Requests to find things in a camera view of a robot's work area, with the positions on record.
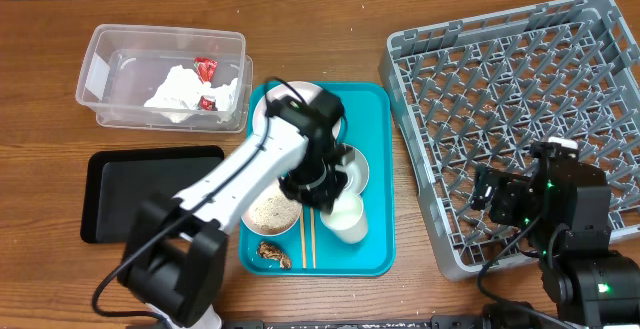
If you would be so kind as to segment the white napkin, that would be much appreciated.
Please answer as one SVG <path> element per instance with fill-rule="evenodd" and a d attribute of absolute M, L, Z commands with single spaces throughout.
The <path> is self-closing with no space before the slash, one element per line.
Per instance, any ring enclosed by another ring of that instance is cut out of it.
<path fill-rule="evenodd" d="M 222 121 L 229 121 L 233 116 L 236 104 L 236 90 L 238 79 L 234 78 L 229 84 L 219 87 L 208 87 L 199 101 L 199 108 L 216 112 Z"/>
<path fill-rule="evenodd" d="M 173 123 L 181 123 L 191 117 L 182 110 L 197 110 L 200 99 L 211 89 L 209 82 L 202 82 L 196 72 L 182 65 L 170 69 L 165 81 L 158 87 L 145 107 L 164 108 L 162 115 Z"/>

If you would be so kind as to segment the small white cup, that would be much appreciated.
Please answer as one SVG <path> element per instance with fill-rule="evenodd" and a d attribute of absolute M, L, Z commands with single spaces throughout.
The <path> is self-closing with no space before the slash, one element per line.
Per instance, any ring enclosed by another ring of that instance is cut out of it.
<path fill-rule="evenodd" d="M 359 194 L 343 192 L 333 203 L 330 213 L 320 213 L 322 223 L 342 242 L 356 244 L 368 233 L 364 202 Z"/>

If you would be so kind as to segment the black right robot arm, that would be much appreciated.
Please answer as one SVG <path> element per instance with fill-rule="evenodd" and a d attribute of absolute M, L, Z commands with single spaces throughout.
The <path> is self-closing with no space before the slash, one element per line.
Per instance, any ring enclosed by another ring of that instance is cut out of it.
<path fill-rule="evenodd" d="M 579 159 L 576 142 L 551 137 L 529 147 L 537 166 L 531 176 L 480 165 L 472 209 L 519 233 L 503 252 L 526 240 L 535 250 L 543 289 L 557 314 L 478 288 L 492 304 L 478 328 L 636 328 L 639 266 L 610 249 L 611 188 L 600 168 Z"/>

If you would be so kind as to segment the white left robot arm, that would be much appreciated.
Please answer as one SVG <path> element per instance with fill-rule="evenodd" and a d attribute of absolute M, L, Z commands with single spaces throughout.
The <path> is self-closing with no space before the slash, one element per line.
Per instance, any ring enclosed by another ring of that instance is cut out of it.
<path fill-rule="evenodd" d="M 347 182 L 335 167 L 349 150 L 332 133 L 344 114 L 329 92 L 308 103 L 274 99 L 265 129 L 212 172 L 172 197 L 141 203 L 117 279 L 153 307 L 160 327 L 192 327 L 204 317 L 221 287 L 229 234 L 270 185 L 332 211 Z"/>

